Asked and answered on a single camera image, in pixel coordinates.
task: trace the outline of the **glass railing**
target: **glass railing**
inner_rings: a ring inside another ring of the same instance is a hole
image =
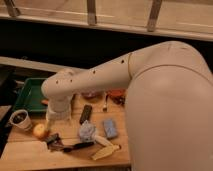
[[[212,0],[0,0],[0,17],[213,41]]]

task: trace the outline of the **banana peel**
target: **banana peel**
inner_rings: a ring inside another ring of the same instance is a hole
[[[109,145],[106,147],[103,147],[99,151],[97,151],[93,156],[93,160],[98,160],[107,156],[112,155],[116,150],[119,150],[121,148],[120,145]]]

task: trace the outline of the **food item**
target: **food item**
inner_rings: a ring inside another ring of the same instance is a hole
[[[120,145],[110,145],[106,146],[102,149],[100,149],[98,152],[96,152],[93,156],[93,160],[98,160],[107,156],[112,155],[116,150],[119,150],[121,147]]]
[[[106,93],[114,103],[124,105],[126,94],[124,89],[109,90]]]
[[[38,139],[44,139],[48,136],[49,130],[46,129],[46,126],[44,124],[37,124],[33,128],[33,135]]]
[[[27,117],[26,113],[19,113],[16,116],[14,116],[13,123],[18,124],[18,123],[24,121],[26,117]]]
[[[92,113],[92,106],[91,105],[85,105],[83,112],[81,114],[81,118],[80,118],[79,123],[82,124],[86,120],[89,121],[91,113]]]
[[[112,139],[118,136],[117,129],[115,127],[115,122],[112,119],[106,119],[103,121],[104,131],[106,133],[107,139]]]

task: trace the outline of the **green tray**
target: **green tray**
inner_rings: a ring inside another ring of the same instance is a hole
[[[13,106],[13,111],[25,109],[30,113],[44,113],[47,106],[41,104],[45,99],[41,92],[41,85],[45,78],[28,78]]]

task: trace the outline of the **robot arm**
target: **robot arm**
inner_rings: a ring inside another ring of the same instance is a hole
[[[125,118],[134,170],[213,170],[213,78],[199,52],[165,42],[79,74],[56,74],[42,85],[47,116],[70,114],[68,97],[74,93],[114,88],[128,90]]]

